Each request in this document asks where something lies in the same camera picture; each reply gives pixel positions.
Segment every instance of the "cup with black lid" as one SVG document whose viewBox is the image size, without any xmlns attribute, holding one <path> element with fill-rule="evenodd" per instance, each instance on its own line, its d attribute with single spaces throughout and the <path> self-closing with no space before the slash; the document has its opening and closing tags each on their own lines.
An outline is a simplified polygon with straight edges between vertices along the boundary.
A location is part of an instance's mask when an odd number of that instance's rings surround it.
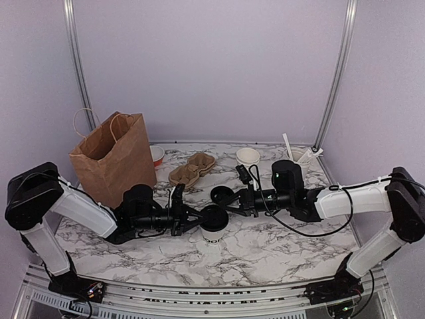
<svg viewBox="0 0 425 319">
<path fill-rule="evenodd" d="M 228 225 L 228 213 L 218 205 L 206 206 L 201 213 L 207 217 L 207 220 L 201 224 L 204 240 L 208 244 L 218 244 Z"/>
</svg>

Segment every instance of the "marble surface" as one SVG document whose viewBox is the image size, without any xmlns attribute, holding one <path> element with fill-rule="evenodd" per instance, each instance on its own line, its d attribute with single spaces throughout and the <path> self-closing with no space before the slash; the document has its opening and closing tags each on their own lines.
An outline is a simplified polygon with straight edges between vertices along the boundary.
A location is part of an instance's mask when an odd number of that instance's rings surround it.
<svg viewBox="0 0 425 319">
<path fill-rule="evenodd" d="M 243 187 L 236 170 L 236 150 L 241 144 L 162 144 L 165 158 L 157 168 L 155 199 L 164 206 L 170 188 L 168 174 L 196 152 L 214 156 L 217 164 L 194 188 L 184 194 L 195 209 L 211 204 L 209 193 L 217 185 Z M 259 164 L 263 188 L 271 188 L 271 164 L 287 158 L 282 146 L 253 145 L 261 154 Z M 327 185 L 318 161 L 312 163 L 307 188 Z M 306 233 L 332 231 L 346 222 L 338 217 L 320 223 L 302 223 L 287 211 L 278 213 L 284 222 Z M 67 250 L 80 274 L 121 282 L 166 286 L 248 286 L 286 283 L 330 276 L 351 251 L 357 249 L 349 227 L 328 237 L 306 238 L 280 226 L 271 217 L 230 214 L 222 242 L 207 244 L 197 227 L 172 237 L 135 239 L 112 245 L 83 226 L 63 219 L 56 237 Z"/>
</svg>

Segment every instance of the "black cup lid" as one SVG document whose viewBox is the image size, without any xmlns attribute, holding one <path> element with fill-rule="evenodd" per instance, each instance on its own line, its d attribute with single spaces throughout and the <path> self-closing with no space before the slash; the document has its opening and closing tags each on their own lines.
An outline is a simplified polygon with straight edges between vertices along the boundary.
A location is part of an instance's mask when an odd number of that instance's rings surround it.
<svg viewBox="0 0 425 319">
<path fill-rule="evenodd" d="M 207 220 L 201 224 L 206 231 L 221 231 L 228 224 L 228 213 L 218 205 L 206 206 L 201 213 L 207 217 Z"/>
</svg>

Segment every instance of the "marble table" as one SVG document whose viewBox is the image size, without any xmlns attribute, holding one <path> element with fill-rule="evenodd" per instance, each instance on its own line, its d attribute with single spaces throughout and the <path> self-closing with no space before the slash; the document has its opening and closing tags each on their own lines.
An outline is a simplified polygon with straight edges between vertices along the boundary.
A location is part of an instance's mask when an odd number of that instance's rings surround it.
<svg viewBox="0 0 425 319">
<path fill-rule="evenodd" d="M 236 150 L 241 144 L 162 144 L 165 158 L 157 168 L 154 198 L 164 206 L 170 189 L 168 174 L 186 163 L 196 152 L 206 152 L 217 160 L 214 169 L 194 188 L 184 193 L 184 201 L 195 209 L 211 204 L 210 191 L 217 185 L 234 190 L 238 180 Z M 263 188 L 272 188 L 271 164 L 286 159 L 286 149 L 276 145 L 251 145 L 261 154 L 259 164 Z M 318 161 L 312 163 L 305 181 L 307 188 L 329 182 Z M 337 217 L 320 223 L 296 221 L 287 211 L 278 214 L 284 222 L 305 233 L 329 232 L 344 222 Z M 297 235 L 260 213 L 259 218 L 230 214 L 222 242 L 211 245 L 197 227 L 172 237 L 169 233 L 151 239 L 135 239 L 113 245 L 83 226 L 64 218 L 56 237 L 67 250 L 78 273 L 120 282 L 165 286 L 264 286 L 309 280 L 335 274 L 342 259 L 357 249 L 352 230 L 328 237 Z"/>
</svg>

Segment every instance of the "metal post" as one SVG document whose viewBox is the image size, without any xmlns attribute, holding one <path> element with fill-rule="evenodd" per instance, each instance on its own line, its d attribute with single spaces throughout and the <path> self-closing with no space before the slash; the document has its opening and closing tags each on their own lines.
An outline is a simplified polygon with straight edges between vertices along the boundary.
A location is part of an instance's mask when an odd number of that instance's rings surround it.
<svg viewBox="0 0 425 319">
<path fill-rule="evenodd" d="M 74 67 L 76 71 L 77 83 L 78 88 L 80 90 L 82 104 L 84 108 L 92 109 L 92 106 L 90 104 L 90 98 L 88 96 L 86 81 L 84 79 L 84 73 L 82 70 L 80 49 L 78 47 L 78 37 L 74 19 L 74 4 L 72 0 L 64 0 L 64 11 L 66 30 L 68 31 L 68 40 L 71 49 L 72 60 L 74 61 Z M 96 128 L 93 113 L 87 110 L 85 111 L 85 113 L 88 127 L 90 131 L 92 131 Z"/>
<path fill-rule="evenodd" d="M 331 122 L 332 113 L 335 109 L 338 90 L 341 84 L 341 78 L 343 76 L 343 73 L 347 64 L 348 55 L 349 55 L 350 46 L 351 46 L 351 39 L 353 38 L 354 21 L 355 21 L 355 16 L 357 11 L 357 2 L 358 2 L 357 0 L 348 0 L 347 13 L 345 16 L 343 37 L 341 40 L 341 48 L 339 50 L 337 68 L 335 69 L 335 75 L 333 76 L 331 91 L 329 92 L 329 97 L 327 99 L 325 113 L 323 114 L 319 132 L 317 133 L 317 137 L 314 142 L 313 150 L 318 150 L 322 146 L 327 129 Z"/>
</svg>

